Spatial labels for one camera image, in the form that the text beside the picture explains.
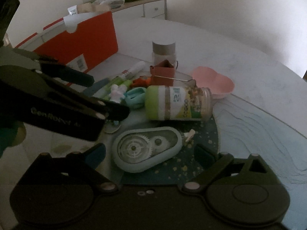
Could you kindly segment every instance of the white table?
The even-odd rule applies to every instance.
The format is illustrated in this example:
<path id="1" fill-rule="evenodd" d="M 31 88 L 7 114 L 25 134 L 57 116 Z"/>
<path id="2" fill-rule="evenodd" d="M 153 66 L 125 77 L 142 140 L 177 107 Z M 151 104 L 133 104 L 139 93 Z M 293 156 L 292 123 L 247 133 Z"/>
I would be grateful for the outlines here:
<path id="1" fill-rule="evenodd" d="M 89 74 L 98 81 L 120 73 L 139 60 L 151 61 L 152 39 L 172 37 L 176 41 L 179 71 L 190 73 L 197 66 L 207 66 L 230 77 L 235 83 L 233 94 L 251 104 L 229 96 L 215 105 L 214 116 L 219 130 L 220 149 L 238 158 L 246 158 L 250 153 L 259 153 L 272 166 L 290 193 L 291 206 L 284 224 L 290 229 L 305 229 L 305 81 L 258 50 L 196 27 L 140 18 L 125 24 L 116 24 L 115 28 L 119 52 L 91 70 Z M 8 161 L 5 163 L 7 168 L 13 170 L 14 164 Z M 0 223 L 4 229 L 14 225 L 7 201 L 8 195 L 7 192 L 0 200 L 1 205 L 5 204 L 5 207 L 0 207 Z"/>

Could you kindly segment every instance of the green canister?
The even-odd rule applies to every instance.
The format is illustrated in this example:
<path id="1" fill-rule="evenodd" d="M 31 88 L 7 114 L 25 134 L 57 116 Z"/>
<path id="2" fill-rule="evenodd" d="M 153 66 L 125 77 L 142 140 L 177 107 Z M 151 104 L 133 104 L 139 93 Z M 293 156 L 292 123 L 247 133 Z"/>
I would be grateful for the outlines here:
<path id="1" fill-rule="evenodd" d="M 212 116 L 209 88 L 150 86 L 145 95 L 146 116 L 150 120 L 202 120 Z"/>

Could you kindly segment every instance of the dark green placemat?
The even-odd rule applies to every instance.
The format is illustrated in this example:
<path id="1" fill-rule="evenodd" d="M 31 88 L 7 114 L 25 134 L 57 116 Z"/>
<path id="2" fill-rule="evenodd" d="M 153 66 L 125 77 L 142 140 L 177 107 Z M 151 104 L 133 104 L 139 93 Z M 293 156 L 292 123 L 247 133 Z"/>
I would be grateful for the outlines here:
<path id="1" fill-rule="evenodd" d="M 207 123 L 200 121 L 163 121 L 159 126 L 170 126 L 182 135 L 191 129 L 196 131 L 189 143 L 184 143 L 180 152 L 148 170 L 141 173 L 125 172 L 122 184 L 184 184 L 199 175 L 203 168 L 194 158 L 194 147 L 205 144 L 213 152 L 218 152 L 218 133 L 213 116 Z"/>

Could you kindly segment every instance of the drawer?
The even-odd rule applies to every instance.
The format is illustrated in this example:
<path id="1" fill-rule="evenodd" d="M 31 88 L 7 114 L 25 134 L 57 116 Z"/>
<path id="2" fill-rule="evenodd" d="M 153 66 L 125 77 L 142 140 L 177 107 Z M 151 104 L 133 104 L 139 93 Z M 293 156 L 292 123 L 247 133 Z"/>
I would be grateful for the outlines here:
<path id="1" fill-rule="evenodd" d="M 144 4 L 145 17 L 153 18 L 164 14 L 165 1 L 156 1 Z"/>
<path id="2" fill-rule="evenodd" d="M 165 20 L 165 14 L 156 16 L 154 19 Z"/>
<path id="3" fill-rule="evenodd" d="M 137 5 L 116 11 L 112 14 L 113 21 L 132 20 L 144 16 L 143 5 Z"/>

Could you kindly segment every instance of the white gear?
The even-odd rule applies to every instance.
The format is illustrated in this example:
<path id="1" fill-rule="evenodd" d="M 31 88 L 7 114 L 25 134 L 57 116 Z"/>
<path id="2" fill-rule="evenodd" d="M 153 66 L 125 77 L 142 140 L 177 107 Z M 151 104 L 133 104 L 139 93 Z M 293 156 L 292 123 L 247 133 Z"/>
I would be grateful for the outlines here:
<path id="1" fill-rule="evenodd" d="M 155 136 L 150 139 L 153 147 L 153 155 L 157 155 L 170 148 L 170 142 L 162 136 Z"/>
<path id="2" fill-rule="evenodd" d="M 152 144 L 140 134 L 129 134 L 123 137 L 117 146 L 119 157 L 126 163 L 139 163 L 151 157 Z"/>

